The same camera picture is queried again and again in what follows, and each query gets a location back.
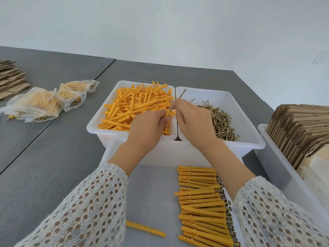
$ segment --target cardboard stack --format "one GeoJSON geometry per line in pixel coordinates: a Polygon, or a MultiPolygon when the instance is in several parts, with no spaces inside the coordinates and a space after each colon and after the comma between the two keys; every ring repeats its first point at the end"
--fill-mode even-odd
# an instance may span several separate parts
{"type": "Polygon", "coordinates": [[[280,105],[266,132],[329,211],[329,107],[280,105]]]}
{"type": "Polygon", "coordinates": [[[28,88],[30,84],[25,83],[24,72],[15,68],[15,62],[0,61],[0,100],[28,88]]]}

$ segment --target right hand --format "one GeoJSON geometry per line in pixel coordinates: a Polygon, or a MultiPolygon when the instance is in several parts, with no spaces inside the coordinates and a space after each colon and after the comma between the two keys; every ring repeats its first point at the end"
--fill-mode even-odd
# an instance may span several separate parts
{"type": "Polygon", "coordinates": [[[208,109],[197,107],[181,98],[173,100],[171,106],[176,109],[181,132],[200,152],[218,141],[208,109]]]}

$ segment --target white plastic bin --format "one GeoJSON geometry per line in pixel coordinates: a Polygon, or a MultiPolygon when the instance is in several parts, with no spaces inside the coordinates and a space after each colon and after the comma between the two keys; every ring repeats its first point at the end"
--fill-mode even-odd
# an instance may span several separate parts
{"type": "MultiPolygon", "coordinates": [[[[106,164],[123,142],[125,140],[111,139],[101,164],[106,164]]],[[[178,218],[181,208],[178,198],[174,196],[180,187],[176,170],[179,165],[211,167],[198,150],[190,143],[182,141],[159,142],[135,167],[129,177],[126,218],[163,231],[167,236],[162,238],[126,227],[124,247],[191,246],[178,239],[178,235],[182,235],[181,227],[183,226],[178,218]]],[[[232,202],[225,189],[224,191],[227,199],[232,202]]],[[[233,212],[232,218],[236,237],[241,242],[241,246],[245,246],[239,222],[233,212]]]]}
{"type": "MultiPolygon", "coordinates": [[[[122,87],[131,87],[131,85],[134,84],[135,86],[140,85],[140,82],[132,82],[132,81],[119,81],[115,87],[113,88],[113,90],[111,91],[111,93],[109,94],[109,96],[106,98],[106,100],[104,101],[104,103],[102,104],[102,106],[98,109],[98,111],[96,112],[96,114],[93,116],[93,118],[91,119],[91,121],[88,123],[87,125],[87,131],[89,133],[95,133],[97,134],[97,136],[99,137],[99,139],[101,140],[102,144],[104,145],[104,147],[106,147],[109,143],[109,140],[111,137],[117,137],[117,138],[121,138],[121,139],[127,139],[128,138],[128,134],[129,132],[123,132],[123,131],[115,131],[115,130],[106,130],[106,129],[98,129],[98,124],[101,123],[101,119],[104,119],[104,111],[106,111],[106,108],[104,107],[104,104],[112,104],[113,103],[113,99],[116,98],[117,93],[116,90],[122,87]]],[[[145,86],[148,85],[152,85],[152,83],[143,83],[145,86]]],[[[169,89],[171,88],[172,93],[171,96],[175,97],[175,88],[173,86],[168,86],[163,88],[164,91],[169,91],[169,89]]],[[[173,116],[171,118],[171,123],[170,123],[170,132],[171,135],[162,135],[160,140],[175,140],[177,138],[177,120],[176,120],[176,116],[173,116]]]]}
{"type": "Polygon", "coordinates": [[[316,219],[316,224],[329,233],[329,214],[304,183],[286,157],[266,132],[267,125],[260,124],[258,130],[266,147],[254,150],[271,183],[281,190],[286,198],[300,206],[316,219]]]}
{"type": "MultiPolygon", "coordinates": [[[[214,107],[219,107],[231,115],[231,127],[235,129],[235,135],[239,135],[238,140],[225,141],[226,145],[233,149],[239,156],[243,157],[252,149],[263,149],[265,142],[259,135],[257,129],[245,115],[239,104],[234,99],[233,95],[226,91],[197,89],[190,87],[176,87],[177,97],[181,95],[183,90],[187,91],[182,96],[183,99],[191,101],[194,105],[204,105],[204,102],[209,103],[214,107]]],[[[182,141],[188,142],[187,138],[182,134],[178,126],[178,136],[182,141]]]]}

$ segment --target white crochet top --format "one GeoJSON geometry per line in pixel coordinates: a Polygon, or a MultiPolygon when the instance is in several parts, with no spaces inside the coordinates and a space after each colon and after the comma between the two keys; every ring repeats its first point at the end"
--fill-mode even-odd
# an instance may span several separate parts
{"type": "MultiPolygon", "coordinates": [[[[100,165],[15,246],[121,246],[127,186],[121,168],[100,165]]],[[[329,246],[329,236],[311,216],[262,177],[240,189],[234,213],[246,246],[329,246]]]]}

